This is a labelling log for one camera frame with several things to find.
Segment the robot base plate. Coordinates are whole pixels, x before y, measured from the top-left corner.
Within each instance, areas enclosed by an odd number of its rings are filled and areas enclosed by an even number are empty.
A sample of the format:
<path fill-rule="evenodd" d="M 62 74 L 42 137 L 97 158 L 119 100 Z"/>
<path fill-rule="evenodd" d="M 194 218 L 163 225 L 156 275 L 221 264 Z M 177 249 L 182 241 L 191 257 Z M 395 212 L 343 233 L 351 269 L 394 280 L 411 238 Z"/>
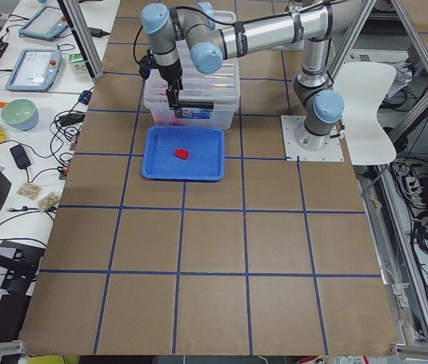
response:
<path fill-rule="evenodd" d="M 344 162 L 336 127 L 328 135 L 315 136 L 305 129 L 305 116 L 282 115 L 281 124 L 287 161 Z"/>

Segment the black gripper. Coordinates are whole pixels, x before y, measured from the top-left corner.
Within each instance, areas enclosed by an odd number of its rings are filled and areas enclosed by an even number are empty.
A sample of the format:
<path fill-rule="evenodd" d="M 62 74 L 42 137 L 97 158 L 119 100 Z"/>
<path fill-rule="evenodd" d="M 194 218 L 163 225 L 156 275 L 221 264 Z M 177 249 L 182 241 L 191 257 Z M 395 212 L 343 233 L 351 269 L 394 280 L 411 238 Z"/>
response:
<path fill-rule="evenodd" d="M 178 58 L 175 60 L 173 64 L 160 66 L 159 72 L 161 77 L 166 80 L 168 84 L 166 95 L 169 108 L 175 109 L 178 107 L 178 90 L 183 90 L 183 69 L 180 59 Z"/>

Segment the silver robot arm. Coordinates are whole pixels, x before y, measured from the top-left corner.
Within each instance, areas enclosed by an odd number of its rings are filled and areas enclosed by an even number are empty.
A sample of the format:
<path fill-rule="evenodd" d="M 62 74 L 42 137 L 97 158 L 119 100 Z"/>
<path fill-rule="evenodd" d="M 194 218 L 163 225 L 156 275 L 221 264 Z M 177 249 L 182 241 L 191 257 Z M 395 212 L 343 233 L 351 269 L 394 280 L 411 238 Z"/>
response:
<path fill-rule="evenodd" d="M 143 79 L 148 79 L 151 70 L 159 71 L 167 82 L 166 96 L 171 109 L 212 109 L 213 102 L 180 100 L 183 69 L 177 42 L 186 41 L 192 63 L 202 74 L 215 73 L 230 58 L 303 42 L 305 54 L 294 89 L 307 116 L 297 127 L 295 140 L 303 149 L 318 151 L 327 145 L 345 107 L 342 97 L 326 86 L 330 39 L 351 24 L 358 6 L 352 1 L 313 1 L 297 11 L 224 23 L 217 28 L 219 22 L 208 2 L 175 8 L 149 4 L 142 9 L 141 21 L 150 48 L 137 61 L 139 72 Z"/>

